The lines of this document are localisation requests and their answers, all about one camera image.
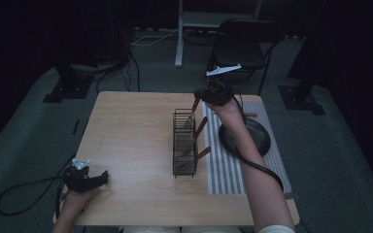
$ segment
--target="black tripod base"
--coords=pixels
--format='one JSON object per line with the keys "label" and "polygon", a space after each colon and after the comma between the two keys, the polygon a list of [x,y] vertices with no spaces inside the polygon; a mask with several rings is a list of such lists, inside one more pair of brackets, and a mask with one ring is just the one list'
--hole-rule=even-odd
{"label": "black tripod base", "polygon": [[309,93],[303,100],[299,100],[296,98],[296,86],[279,85],[278,88],[284,104],[286,105],[286,109],[311,111],[314,115],[325,116],[325,111],[323,110],[322,105],[317,104],[311,93]]}
{"label": "black tripod base", "polygon": [[85,99],[93,76],[77,77],[78,81],[71,86],[65,86],[62,79],[59,79],[51,94],[47,94],[44,103],[61,103],[63,99]]}

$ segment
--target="gray carpet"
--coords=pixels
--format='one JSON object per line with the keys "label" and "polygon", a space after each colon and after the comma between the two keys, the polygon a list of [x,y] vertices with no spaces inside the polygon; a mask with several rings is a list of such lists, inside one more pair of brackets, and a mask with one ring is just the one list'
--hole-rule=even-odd
{"label": "gray carpet", "polygon": [[[136,36],[165,33],[138,32]],[[202,38],[188,38],[204,42]],[[319,86],[312,90],[326,116],[286,110],[284,106],[278,85],[298,83],[286,76],[301,46],[302,41],[287,39],[276,47],[261,94],[304,223],[296,230],[373,232],[373,174],[329,92]],[[193,92],[206,86],[204,73],[210,47],[186,42],[181,69],[174,66],[175,50],[174,38],[132,47],[140,68],[141,91]],[[238,74],[226,77],[241,93],[255,94],[260,73],[248,81]],[[43,103],[58,80],[54,69],[34,84],[0,134],[0,192],[14,184],[56,175],[79,147],[99,79],[99,75],[95,77],[86,99],[64,99],[61,103]],[[126,86],[131,83],[130,91],[137,91],[133,62],[122,72],[105,77],[99,89],[126,91],[125,79]],[[12,212],[30,205],[47,184],[12,192],[2,202],[3,209]],[[50,232],[56,185],[26,213],[0,216],[0,232]],[[83,230],[118,232],[118,227],[75,227],[73,232]]]}

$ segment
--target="wooden table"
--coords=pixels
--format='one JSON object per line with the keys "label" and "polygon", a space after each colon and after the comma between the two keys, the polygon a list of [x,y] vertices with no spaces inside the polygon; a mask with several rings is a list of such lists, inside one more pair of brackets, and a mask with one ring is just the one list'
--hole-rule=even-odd
{"label": "wooden table", "polygon": [[[172,174],[173,113],[190,109],[193,100],[192,93],[99,94],[77,158],[90,159],[92,177],[108,170],[110,182],[78,225],[253,225],[246,194],[208,194],[206,159],[194,177]],[[201,103],[195,117],[203,117]],[[204,144],[202,133],[198,151]],[[293,199],[288,206],[297,224]]]}

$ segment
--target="cable on floor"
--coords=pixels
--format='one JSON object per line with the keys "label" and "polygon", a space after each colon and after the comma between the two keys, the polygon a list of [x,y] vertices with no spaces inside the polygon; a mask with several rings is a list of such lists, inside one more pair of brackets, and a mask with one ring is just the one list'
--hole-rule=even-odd
{"label": "cable on floor", "polygon": [[[99,94],[100,90],[99,90],[99,84],[101,83],[102,80],[104,80],[108,75],[116,72],[116,71],[120,71],[124,81],[125,81],[125,88],[127,91],[130,91],[130,87],[131,87],[131,76],[129,74],[129,69],[130,69],[130,62],[133,61],[135,63],[135,67],[136,67],[136,71],[137,71],[137,83],[138,83],[138,92],[141,92],[141,83],[140,83],[140,72],[139,72],[139,66],[138,66],[138,62],[136,61],[135,57],[133,56],[132,54],[132,51],[130,50],[129,51],[129,59],[126,60],[126,62],[123,63],[120,63],[120,64],[117,64],[115,66],[114,69],[109,69],[104,75],[101,76],[101,78],[98,79],[98,81],[96,82],[96,93]],[[123,72],[122,72],[122,69],[124,66],[128,66],[127,70],[126,70],[126,75],[128,76],[128,79],[129,79],[129,85],[127,83],[127,79],[126,77],[124,76]]]}
{"label": "cable on floor", "polygon": [[[30,183],[21,183],[21,184],[13,185],[13,186],[5,189],[4,191],[2,191],[0,193],[0,215],[1,216],[17,216],[17,215],[23,214],[23,213],[29,211],[30,209],[32,209],[44,197],[44,195],[48,192],[48,190],[50,189],[50,187],[52,186],[52,184],[56,180],[62,178],[60,176],[60,174],[62,173],[62,170],[66,167],[66,165],[74,157],[75,157],[75,154],[73,156],[71,156],[70,158],[68,158],[68,160],[59,169],[59,171],[56,173],[56,175],[54,177],[45,178],[45,179],[41,179],[41,180],[38,180],[38,181],[35,181],[35,182],[30,182]],[[17,188],[21,188],[21,187],[25,187],[25,186],[29,186],[29,185],[33,185],[33,184],[37,184],[37,183],[49,182],[49,181],[51,181],[51,182],[44,188],[44,191],[39,195],[39,197],[34,202],[32,202],[32,204],[30,204],[29,206],[27,206],[26,208],[24,208],[24,209],[22,209],[20,211],[16,211],[16,212],[6,212],[6,211],[2,210],[1,202],[4,200],[5,196],[8,195],[8,192],[10,192],[10,191],[12,191],[14,189],[17,189]]]}
{"label": "cable on floor", "polygon": [[[131,43],[131,46],[138,46],[138,47],[147,47],[147,46],[152,46],[162,40],[164,40],[165,38],[168,38],[170,37],[172,34],[174,34],[175,32],[177,32],[178,29],[175,29],[175,30],[172,30],[168,35],[165,35],[165,36],[145,36],[145,37],[142,37],[141,39],[135,41],[135,42],[132,42]],[[149,44],[138,44],[139,42],[145,40],[145,39],[150,39],[150,38],[158,38],[157,40],[155,40],[154,42],[152,43],[149,43]]]}

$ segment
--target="black cable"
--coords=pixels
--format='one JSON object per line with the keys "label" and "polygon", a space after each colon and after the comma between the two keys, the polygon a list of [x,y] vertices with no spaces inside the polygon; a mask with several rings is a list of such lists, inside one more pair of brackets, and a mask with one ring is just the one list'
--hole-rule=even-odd
{"label": "black cable", "polygon": [[205,43],[197,43],[197,42],[194,42],[190,39],[187,39],[187,36],[184,37],[184,42],[193,44],[194,46],[198,46],[198,47],[208,47],[208,46],[211,46],[212,43],[214,43],[211,36],[206,36],[206,35],[203,35],[203,34],[198,33],[198,32],[195,32],[194,35],[189,36],[189,37],[198,37],[198,38],[205,39]]}
{"label": "black cable", "polygon": [[[242,101],[242,96],[241,94],[239,94],[240,98],[241,98],[241,103],[235,98],[235,96],[232,96],[232,99],[237,103],[238,107],[240,108],[240,111],[241,111],[241,115],[242,115],[242,118],[244,120],[244,123],[246,122],[246,117],[245,117],[245,114],[244,114],[244,102]],[[271,176],[272,178],[274,178],[277,183],[280,185],[280,188],[281,190],[284,192],[284,185],[283,185],[283,182],[281,181],[280,177],[278,177],[277,174],[275,174],[273,171],[271,171],[270,169],[266,168],[266,167],[263,167],[259,164],[256,164],[254,162],[251,162],[250,160],[246,159],[244,156],[242,156],[242,154],[240,153],[240,151],[238,150],[238,148],[235,148],[235,154],[237,155],[237,157],[243,161],[244,163],[246,163],[247,165],[261,171],[261,172],[264,172],[266,173],[267,175]]]}
{"label": "black cable", "polygon": [[137,70],[137,82],[138,82],[138,92],[141,92],[141,84],[140,84],[140,79],[139,79],[139,66],[138,66],[138,62],[136,62],[135,57],[133,56],[131,50],[129,51],[129,55],[130,55],[131,59],[134,61],[135,66],[136,66],[136,70]]}
{"label": "black cable", "polygon": [[108,76],[109,74],[112,74],[114,73],[115,71],[117,70],[120,70],[122,69],[123,67],[125,67],[125,65],[128,64],[128,62],[130,61],[131,58],[129,59],[125,59],[125,60],[120,60],[117,64],[115,64],[114,66],[111,66],[109,68],[106,68],[104,69],[103,71],[105,72],[104,75],[101,76],[101,78],[99,78],[99,80],[96,82],[96,93],[99,94],[99,84],[101,83],[101,81],[106,77]]}
{"label": "black cable", "polygon": [[246,164],[250,165],[251,167],[253,167],[253,168],[255,168],[255,169],[257,169],[261,172],[264,172],[264,173],[268,174],[269,176],[271,176],[272,178],[274,178],[277,181],[277,183],[280,185],[281,190],[284,192],[283,182],[281,181],[280,177],[278,177],[277,174],[275,174],[273,171],[269,170],[266,167],[263,167],[259,164],[256,164],[256,163],[251,162],[250,160],[246,159],[244,156],[241,155],[241,153],[238,151],[237,148],[235,148],[235,154],[237,155],[237,157],[241,161],[245,162]]}
{"label": "black cable", "polygon": [[60,204],[65,200],[66,196],[68,196],[69,193],[71,193],[71,190],[68,190],[65,195],[63,195],[62,199],[60,198],[60,194],[62,193],[62,184],[64,182],[61,181],[59,183],[58,190],[56,191],[56,197],[55,197],[55,218],[58,219],[60,215]]}
{"label": "black cable", "polygon": [[[50,189],[51,185],[57,179],[61,179],[62,178],[61,176],[59,176],[59,174],[62,172],[62,170],[64,169],[64,167],[72,160],[73,157],[75,157],[75,154],[73,156],[71,156],[65,162],[65,164],[59,169],[59,171],[56,173],[56,176],[54,176],[54,177],[41,179],[41,180],[38,180],[38,181],[35,181],[35,182],[31,182],[31,183],[22,183],[22,184],[13,185],[13,186],[5,189],[3,192],[1,192],[0,193],[0,215],[1,216],[17,216],[17,215],[23,214],[23,213],[29,211],[30,209],[32,209],[44,197],[44,195]],[[47,181],[51,181],[51,182],[47,185],[47,187],[44,189],[44,191],[41,193],[41,195],[39,195],[39,197],[31,205],[29,205],[28,207],[24,208],[23,210],[20,210],[20,211],[17,211],[17,212],[12,212],[12,213],[5,212],[5,211],[2,210],[2,208],[1,208],[1,202],[4,199],[5,194],[7,192],[9,192],[9,191],[11,191],[13,189],[19,188],[19,187],[28,186],[28,185],[32,185],[32,184],[36,184],[36,183],[43,183],[43,182],[47,182]]]}
{"label": "black cable", "polygon": [[124,75],[124,73],[122,72],[122,70],[120,70],[120,74],[122,75],[122,77],[123,77],[123,80],[125,81],[125,87],[126,87],[126,90],[127,91],[130,91],[131,90],[131,86],[132,86],[132,77],[131,77],[131,75],[129,74],[129,69],[131,68],[131,65],[130,65],[131,63],[130,62],[128,62],[128,65],[127,65],[127,67],[126,67],[126,75],[128,76],[128,82],[129,82],[129,85],[128,85],[128,83],[127,83],[127,81],[126,81],[126,76]]}

